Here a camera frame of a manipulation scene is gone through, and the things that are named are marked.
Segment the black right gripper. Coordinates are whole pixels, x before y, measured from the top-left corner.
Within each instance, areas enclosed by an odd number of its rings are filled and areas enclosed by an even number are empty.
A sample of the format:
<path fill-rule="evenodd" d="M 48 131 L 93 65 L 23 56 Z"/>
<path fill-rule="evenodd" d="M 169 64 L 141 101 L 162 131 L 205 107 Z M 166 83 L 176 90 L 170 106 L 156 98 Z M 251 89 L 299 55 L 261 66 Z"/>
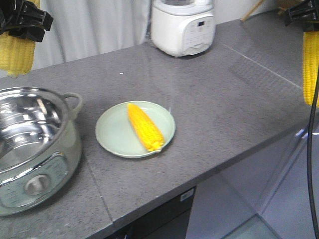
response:
<path fill-rule="evenodd" d="M 319 0 L 304 0 L 284 12 L 285 26 L 300 22 L 303 31 L 319 30 Z"/>

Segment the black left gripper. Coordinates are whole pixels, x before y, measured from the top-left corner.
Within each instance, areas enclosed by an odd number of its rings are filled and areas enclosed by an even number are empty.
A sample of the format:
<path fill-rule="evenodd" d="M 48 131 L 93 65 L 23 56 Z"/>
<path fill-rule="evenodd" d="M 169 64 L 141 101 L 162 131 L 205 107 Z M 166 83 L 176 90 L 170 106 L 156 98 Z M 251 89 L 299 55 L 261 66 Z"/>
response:
<path fill-rule="evenodd" d="M 53 17 L 28 0 L 2 0 L 0 2 L 0 33 L 42 42 L 51 29 Z"/>

